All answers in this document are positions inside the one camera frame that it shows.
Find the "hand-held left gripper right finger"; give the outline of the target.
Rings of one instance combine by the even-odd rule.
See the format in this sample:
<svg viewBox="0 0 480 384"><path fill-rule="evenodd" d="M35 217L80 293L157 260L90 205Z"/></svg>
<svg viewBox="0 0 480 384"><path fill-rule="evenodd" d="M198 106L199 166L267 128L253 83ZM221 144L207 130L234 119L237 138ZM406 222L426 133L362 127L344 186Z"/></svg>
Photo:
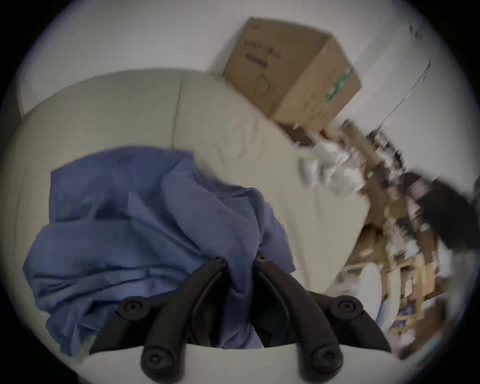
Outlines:
<svg viewBox="0 0 480 384"><path fill-rule="evenodd" d="M253 325L268 346L295 343L299 372L309 383L326 383L344 364L341 346L360 351L392 349L359 299L331 297L302 287L276 263L258 253L253 263Z"/></svg>

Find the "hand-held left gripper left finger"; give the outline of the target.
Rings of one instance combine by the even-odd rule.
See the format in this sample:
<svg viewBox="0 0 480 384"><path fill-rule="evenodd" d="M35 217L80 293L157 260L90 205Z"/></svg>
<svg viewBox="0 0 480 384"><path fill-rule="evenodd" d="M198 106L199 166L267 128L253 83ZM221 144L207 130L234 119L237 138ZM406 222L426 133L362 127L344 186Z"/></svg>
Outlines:
<svg viewBox="0 0 480 384"><path fill-rule="evenodd" d="M97 334L90 355L143 346L143 373L153 381L177 381L194 310L227 272L227 262L216 257L191 274L176 291L124 298Z"/></svg>

